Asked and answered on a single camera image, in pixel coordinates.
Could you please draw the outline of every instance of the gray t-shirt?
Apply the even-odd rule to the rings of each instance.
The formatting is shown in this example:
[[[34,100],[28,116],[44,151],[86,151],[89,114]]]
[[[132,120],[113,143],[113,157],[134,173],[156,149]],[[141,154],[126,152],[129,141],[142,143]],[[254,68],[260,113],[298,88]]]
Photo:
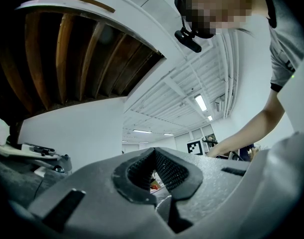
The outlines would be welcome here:
[[[283,0],[266,0],[271,33],[271,89],[279,92],[304,58],[304,30]]]

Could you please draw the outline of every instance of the headset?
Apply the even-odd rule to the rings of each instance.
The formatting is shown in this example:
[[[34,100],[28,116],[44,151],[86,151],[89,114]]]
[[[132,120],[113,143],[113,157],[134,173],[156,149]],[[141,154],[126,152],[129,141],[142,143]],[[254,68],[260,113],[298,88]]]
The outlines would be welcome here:
[[[204,27],[204,25],[200,27],[199,26],[200,24],[198,24],[199,22],[194,23],[192,21],[192,15],[191,15],[192,10],[186,8],[185,0],[174,0],[174,3],[181,15],[182,25],[183,25],[181,30],[175,32],[175,37],[181,44],[191,49],[192,51],[196,53],[201,52],[202,47],[197,42],[195,42],[193,38],[195,36],[198,36],[203,39],[212,38],[215,35],[215,29],[209,28],[209,26]],[[186,19],[190,19],[189,21],[192,22],[192,24],[190,25],[192,30],[191,32],[189,32],[185,28],[183,15],[186,17]]]

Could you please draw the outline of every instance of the t-shirt sleeve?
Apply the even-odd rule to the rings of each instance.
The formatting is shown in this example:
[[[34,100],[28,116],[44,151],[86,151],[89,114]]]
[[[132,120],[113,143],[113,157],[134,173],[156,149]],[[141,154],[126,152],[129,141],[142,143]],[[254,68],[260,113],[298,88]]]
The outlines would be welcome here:
[[[292,72],[287,69],[286,64],[278,57],[277,53],[272,47],[270,50],[273,70],[271,89],[279,92],[292,76]]]

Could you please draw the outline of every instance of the fluorescent light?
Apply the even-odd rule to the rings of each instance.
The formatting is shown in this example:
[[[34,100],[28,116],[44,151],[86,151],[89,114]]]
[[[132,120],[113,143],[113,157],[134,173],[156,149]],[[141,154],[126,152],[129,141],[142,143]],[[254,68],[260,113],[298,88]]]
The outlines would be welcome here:
[[[201,107],[202,112],[205,111],[205,110],[207,110],[205,102],[204,102],[203,97],[202,97],[201,94],[198,94],[194,98],[197,101],[198,105]]]
[[[151,131],[143,131],[143,130],[133,130],[133,132],[138,132],[138,133],[152,133]]]

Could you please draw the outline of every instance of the black mesh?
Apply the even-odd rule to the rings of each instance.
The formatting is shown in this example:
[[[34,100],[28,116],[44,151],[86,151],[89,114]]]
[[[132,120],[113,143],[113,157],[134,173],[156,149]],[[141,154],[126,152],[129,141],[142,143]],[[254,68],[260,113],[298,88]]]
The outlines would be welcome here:
[[[136,186],[150,191],[150,182],[153,170],[155,168],[155,154],[151,153],[128,169],[128,178]]]
[[[161,153],[156,152],[155,158],[156,171],[169,192],[179,186],[188,177],[188,170],[185,167],[170,160]]]

